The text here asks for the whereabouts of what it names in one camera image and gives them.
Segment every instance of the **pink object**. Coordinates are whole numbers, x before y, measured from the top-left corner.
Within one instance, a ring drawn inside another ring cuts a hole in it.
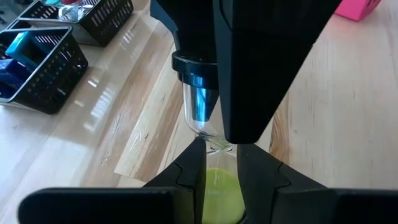
[[[381,0],[343,0],[335,13],[355,21],[361,21],[379,5]]]

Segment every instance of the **black plastic holder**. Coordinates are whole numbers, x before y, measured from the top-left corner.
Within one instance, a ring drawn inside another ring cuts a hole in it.
[[[85,0],[85,4],[93,7],[78,22],[58,20],[58,8],[45,6],[40,1],[31,4],[17,19],[28,22],[32,27],[71,26],[79,44],[104,47],[134,10],[131,0]]]
[[[24,31],[52,50],[15,93],[0,96],[0,104],[57,113],[87,70],[87,59],[71,27],[4,30],[0,33],[0,59],[10,58],[5,51]]]

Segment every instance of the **sand timer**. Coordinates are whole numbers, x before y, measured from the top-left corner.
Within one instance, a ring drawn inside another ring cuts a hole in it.
[[[173,68],[183,85],[185,121],[206,141],[204,224],[235,224],[244,216],[236,151],[224,138],[217,66],[175,52]]]

